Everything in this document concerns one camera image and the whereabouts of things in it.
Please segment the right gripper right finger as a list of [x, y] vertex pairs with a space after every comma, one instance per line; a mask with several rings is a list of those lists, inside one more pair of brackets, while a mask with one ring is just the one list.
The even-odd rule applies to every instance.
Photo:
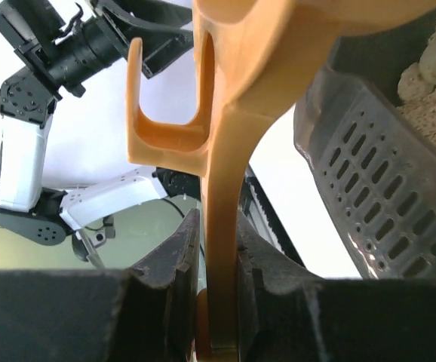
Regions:
[[324, 279], [238, 217], [242, 361], [436, 361], [436, 280]]

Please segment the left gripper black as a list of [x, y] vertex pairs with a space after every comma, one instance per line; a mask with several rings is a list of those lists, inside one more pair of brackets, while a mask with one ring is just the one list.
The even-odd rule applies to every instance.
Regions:
[[[153, 78], [193, 47], [190, 8], [164, 1], [97, 1], [97, 9], [141, 26], [143, 74]], [[0, 33], [32, 76], [51, 96], [61, 87], [75, 97], [83, 83], [127, 56], [122, 34], [104, 15], [83, 21], [83, 8], [65, 22], [49, 1], [0, 2]]]

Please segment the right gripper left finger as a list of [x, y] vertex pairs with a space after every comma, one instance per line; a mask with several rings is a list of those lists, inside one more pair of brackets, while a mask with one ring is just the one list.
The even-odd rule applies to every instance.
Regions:
[[0, 361], [187, 361], [200, 213], [130, 268], [0, 271]]

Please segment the yellow litter scoop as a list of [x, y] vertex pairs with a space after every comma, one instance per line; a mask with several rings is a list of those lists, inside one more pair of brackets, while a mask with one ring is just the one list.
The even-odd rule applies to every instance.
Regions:
[[250, 156], [264, 133], [305, 92], [342, 35], [395, 28], [436, 1], [195, 1], [197, 111], [184, 125], [140, 108], [143, 45], [127, 56], [130, 162], [201, 178], [207, 300], [199, 305], [198, 358], [238, 358], [236, 223]]

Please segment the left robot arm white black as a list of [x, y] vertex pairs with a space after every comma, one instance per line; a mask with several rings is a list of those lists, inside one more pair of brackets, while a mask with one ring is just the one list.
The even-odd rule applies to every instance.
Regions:
[[141, 167], [77, 192], [41, 184], [60, 88], [75, 97], [84, 82], [143, 42], [143, 74], [164, 71], [193, 46], [192, 12], [163, 1], [92, 1], [92, 16], [65, 21], [47, 1], [0, 3], [0, 33], [24, 66], [0, 87], [0, 226], [40, 245], [62, 243], [88, 224], [167, 191], [155, 167]]

